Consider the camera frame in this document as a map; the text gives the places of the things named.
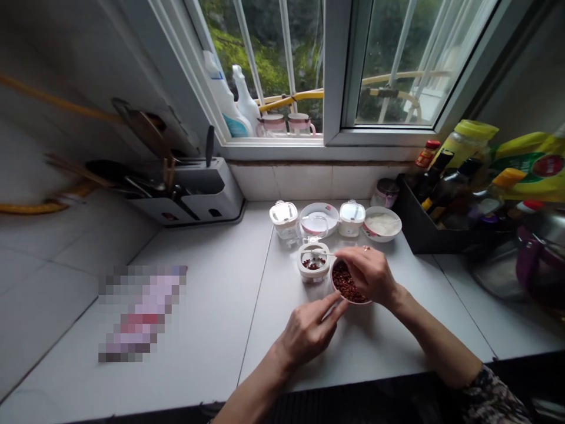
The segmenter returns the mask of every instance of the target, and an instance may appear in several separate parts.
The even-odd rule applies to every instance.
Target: blue label
[[[241,122],[228,118],[226,115],[224,115],[224,120],[228,125],[228,129],[232,137],[249,137],[249,134],[247,134],[247,130],[245,129],[245,125]]]

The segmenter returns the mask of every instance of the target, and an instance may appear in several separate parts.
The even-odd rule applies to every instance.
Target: countertop
[[[329,280],[303,285],[298,245],[274,234],[271,206],[249,203],[237,225],[160,232],[132,264],[186,264],[188,273],[151,353],[143,362],[98,363],[103,329],[116,317],[95,303],[0,406],[0,422],[59,423],[225,401],[292,309],[332,290]],[[565,349],[565,327],[532,304],[492,298],[457,256],[414,256],[403,234],[379,244],[336,232],[323,242],[331,251],[352,244],[383,251],[398,282],[484,362]],[[351,306],[327,351],[297,373],[289,390],[427,370],[416,340],[385,308]]]

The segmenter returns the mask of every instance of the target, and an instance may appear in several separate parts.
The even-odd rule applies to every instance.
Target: pink bowl
[[[341,259],[336,259],[336,260],[334,260],[334,263],[331,265],[331,268],[330,268],[330,280],[331,280],[331,285],[333,286],[334,290],[337,290],[338,292],[340,292],[340,291],[337,289],[337,287],[336,287],[335,284],[334,284],[334,266],[335,266],[335,264],[337,264],[337,263],[339,263],[339,262],[343,262],[343,261],[342,261]],[[352,305],[355,305],[355,306],[361,306],[361,305],[364,305],[364,304],[373,303],[372,300],[369,300],[369,301],[363,302],[363,303],[352,302],[351,300],[346,299],[346,298],[343,296],[343,294],[341,294],[341,298],[342,298],[343,300],[345,300],[347,303],[352,304]]]

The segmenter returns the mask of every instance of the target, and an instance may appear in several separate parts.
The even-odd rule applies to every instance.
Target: white spray bottle
[[[255,131],[251,124],[238,110],[234,102],[234,95],[230,91],[224,75],[216,64],[214,54],[204,51],[204,66],[210,77],[209,83],[212,94],[220,111],[224,116],[225,123],[228,125],[232,137],[255,137]]]
[[[259,106],[255,102],[255,100],[251,98],[251,94],[249,94],[247,84],[245,83],[245,75],[243,75],[243,72],[241,71],[241,66],[233,65],[231,68],[234,71],[235,86],[237,87],[237,92],[239,94],[237,108],[251,124],[251,127],[253,128],[253,134],[255,136],[255,131],[257,130],[257,125],[259,124],[257,118],[261,117]]]

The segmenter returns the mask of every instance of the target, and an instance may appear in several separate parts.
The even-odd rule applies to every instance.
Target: white powder
[[[400,220],[387,214],[375,214],[365,219],[367,227],[380,236],[393,236],[400,229]]]

